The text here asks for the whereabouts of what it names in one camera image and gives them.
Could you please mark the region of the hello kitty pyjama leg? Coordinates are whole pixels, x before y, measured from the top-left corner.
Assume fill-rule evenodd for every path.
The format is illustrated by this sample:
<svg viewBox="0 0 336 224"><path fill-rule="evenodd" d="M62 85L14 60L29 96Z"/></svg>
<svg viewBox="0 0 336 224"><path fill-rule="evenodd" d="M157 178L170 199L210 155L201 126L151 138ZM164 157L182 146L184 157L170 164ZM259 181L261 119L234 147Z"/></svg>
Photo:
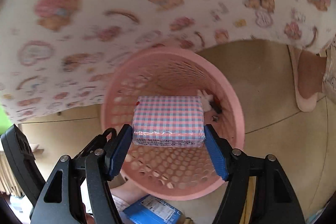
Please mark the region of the hello kitty pyjama leg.
<svg viewBox="0 0 336 224"><path fill-rule="evenodd" d="M325 96L333 103L336 103L335 36L327 43L319 55L326 59L325 70L321 82L321 93L325 94Z"/></svg>

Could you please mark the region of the white tissue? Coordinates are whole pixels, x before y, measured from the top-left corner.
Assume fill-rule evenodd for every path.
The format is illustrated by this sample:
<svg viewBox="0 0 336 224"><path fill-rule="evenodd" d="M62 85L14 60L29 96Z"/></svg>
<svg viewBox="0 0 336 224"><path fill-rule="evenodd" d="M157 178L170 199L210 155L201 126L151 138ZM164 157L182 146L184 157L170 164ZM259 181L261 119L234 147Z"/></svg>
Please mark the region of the white tissue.
<svg viewBox="0 0 336 224"><path fill-rule="evenodd" d="M214 96L212 94L208 94L205 90L197 90L197 95L201 98L203 111L211 111L213 109L211 104L214 101Z"/></svg>

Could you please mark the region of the teddy bear print cloth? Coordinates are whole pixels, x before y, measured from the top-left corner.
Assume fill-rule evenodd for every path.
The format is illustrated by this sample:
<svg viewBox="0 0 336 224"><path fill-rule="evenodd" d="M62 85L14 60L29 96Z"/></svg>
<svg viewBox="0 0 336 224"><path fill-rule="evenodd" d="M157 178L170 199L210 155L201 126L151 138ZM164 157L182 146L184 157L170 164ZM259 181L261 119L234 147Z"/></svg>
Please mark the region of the teddy bear print cloth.
<svg viewBox="0 0 336 224"><path fill-rule="evenodd" d="M261 39L320 53L335 0L1 0L1 106L13 122L101 103L130 55Z"/></svg>

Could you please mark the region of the pink checkered tissue pack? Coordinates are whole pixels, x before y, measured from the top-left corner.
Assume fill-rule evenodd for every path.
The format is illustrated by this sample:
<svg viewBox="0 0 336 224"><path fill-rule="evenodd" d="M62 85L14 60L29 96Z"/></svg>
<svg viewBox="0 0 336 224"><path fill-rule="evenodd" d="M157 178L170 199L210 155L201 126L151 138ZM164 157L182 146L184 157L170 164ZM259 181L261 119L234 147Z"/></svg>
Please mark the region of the pink checkered tissue pack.
<svg viewBox="0 0 336 224"><path fill-rule="evenodd" d="M206 138L199 96L140 96L131 126L136 145L199 148Z"/></svg>

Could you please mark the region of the green plastic storage box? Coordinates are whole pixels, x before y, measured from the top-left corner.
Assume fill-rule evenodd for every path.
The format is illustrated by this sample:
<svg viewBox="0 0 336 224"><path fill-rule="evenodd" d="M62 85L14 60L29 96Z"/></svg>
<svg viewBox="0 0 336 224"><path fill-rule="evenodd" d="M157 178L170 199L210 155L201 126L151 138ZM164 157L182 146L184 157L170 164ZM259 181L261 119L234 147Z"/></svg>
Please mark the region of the green plastic storage box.
<svg viewBox="0 0 336 224"><path fill-rule="evenodd" d="M5 131L13 125L13 122L10 120L6 114L3 107L0 107L0 134L2 135Z"/></svg>

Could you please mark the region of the pink slipper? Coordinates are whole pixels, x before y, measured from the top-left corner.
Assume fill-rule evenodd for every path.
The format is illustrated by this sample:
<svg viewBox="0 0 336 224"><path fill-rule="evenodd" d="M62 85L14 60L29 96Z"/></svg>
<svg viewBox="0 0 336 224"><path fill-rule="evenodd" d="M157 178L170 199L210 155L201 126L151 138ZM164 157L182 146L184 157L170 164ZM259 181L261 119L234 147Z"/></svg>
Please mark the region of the pink slipper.
<svg viewBox="0 0 336 224"><path fill-rule="evenodd" d="M322 93L327 58L293 46L288 46L288 51L297 107L302 112L312 112L316 106L318 94Z"/></svg>

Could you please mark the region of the blue box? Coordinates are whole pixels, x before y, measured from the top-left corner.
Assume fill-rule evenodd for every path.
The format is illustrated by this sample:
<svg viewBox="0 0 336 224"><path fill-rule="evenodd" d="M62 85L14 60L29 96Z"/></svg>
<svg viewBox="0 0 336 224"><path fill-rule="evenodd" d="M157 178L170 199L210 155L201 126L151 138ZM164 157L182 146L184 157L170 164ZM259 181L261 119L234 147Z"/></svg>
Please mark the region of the blue box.
<svg viewBox="0 0 336 224"><path fill-rule="evenodd" d="M126 217L137 224L184 223L185 215L160 198L147 195L123 210Z"/></svg>

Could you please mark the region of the pink plastic trash basket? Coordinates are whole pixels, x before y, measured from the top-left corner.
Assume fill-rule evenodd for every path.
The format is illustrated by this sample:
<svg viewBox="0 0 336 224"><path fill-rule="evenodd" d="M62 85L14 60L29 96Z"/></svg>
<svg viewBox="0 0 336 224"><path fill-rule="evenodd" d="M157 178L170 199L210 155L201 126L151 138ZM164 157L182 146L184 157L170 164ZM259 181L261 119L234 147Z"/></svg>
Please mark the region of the pink plastic trash basket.
<svg viewBox="0 0 336 224"><path fill-rule="evenodd" d="M231 84L201 56L178 48L143 50L112 75L101 108L103 129L129 124L133 139L122 176L159 198L205 196L224 184L205 146L210 124L243 148L244 115Z"/></svg>

